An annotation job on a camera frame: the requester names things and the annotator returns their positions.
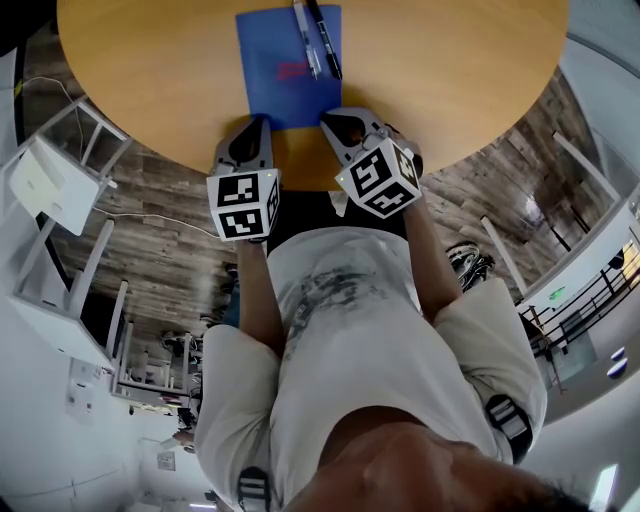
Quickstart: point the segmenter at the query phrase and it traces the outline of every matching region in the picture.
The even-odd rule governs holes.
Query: black marker
[[[331,39],[329,39],[327,25],[324,22],[317,0],[307,0],[307,7],[309,7],[311,16],[313,16],[313,20],[316,22],[316,25],[318,25],[318,30],[320,30],[320,37],[322,38],[322,42],[324,43],[324,47],[327,51],[327,62],[329,63],[329,68],[331,68],[331,74],[334,78],[342,80],[342,70],[340,69],[338,56],[333,49]]]

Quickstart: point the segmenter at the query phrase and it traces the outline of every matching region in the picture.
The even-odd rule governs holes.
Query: blue folder
[[[321,10],[342,62],[341,8],[324,5]],[[322,67],[318,80],[311,75],[293,8],[236,16],[250,113],[268,115],[272,130],[318,126],[323,112],[341,105],[342,82],[331,76],[318,28],[305,11]]]

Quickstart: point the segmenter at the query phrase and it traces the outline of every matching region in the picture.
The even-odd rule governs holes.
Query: black shorts
[[[402,212],[381,219],[349,200],[341,218],[336,214],[328,192],[283,190],[278,219],[267,239],[267,254],[298,233],[336,226],[379,229],[407,239]]]

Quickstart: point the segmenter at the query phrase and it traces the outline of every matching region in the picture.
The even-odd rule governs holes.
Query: shirt sleeve
[[[202,406],[194,444],[214,491],[232,507],[240,472],[257,465],[256,455],[269,442],[279,368],[269,347],[235,327],[218,325],[204,336]]]
[[[535,442],[547,390],[504,281],[490,279],[472,288],[440,311],[434,327],[482,402],[509,396],[529,416]]]

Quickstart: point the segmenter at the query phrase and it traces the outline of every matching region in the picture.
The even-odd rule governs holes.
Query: wooden floor
[[[57,36],[41,30],[29,41],[25,81],[47,76],[62,81],[72,97],[82,94],[66,64]],[[27,135],[60,110],[68,100],[54,82],[35,80],[24,90]],[[83,120],[85,145],[90,126]],[[550,226],[574,245],[583,235],[572,220],[572,205],[589,225],[607,208],[606,196],[553,141],[560,131],[597,163],[597,153],[586,122],[566,80],[556,71],[548,87],[516,125],[474,155],[423,177],[426,199],[445,246],[473,240],[497,262],[494,274],[505,278],[514,299],[519,293],[503,261],[480,224],[487,215],[503,235],[525,280],[539,273],[523,243],[531,246],[545,269],[565,250]],[[73,117],[56,136],[79,149]],[[108,141],[98,148],[105,154]],[[140,144],[134,144],[115,168],[117,190],[109,189],[98,207],[110,212],[154,213],[173,217],[205,230],[213,230],[205,176],[177,165]],[[53,239],[67,272],[84,266],[106,217],[94,212],[81,237],[58,228]],[[156,218],[122,217],[93,287],[115,296],[120,280],[129,281],[126,311],[131,315],[137,350],[162,356],[162,332],[203,332],[199,321],[228,296],[219,287],[226,281],[224,265],[235,261],[233,245],[214,240],[182,225]]]

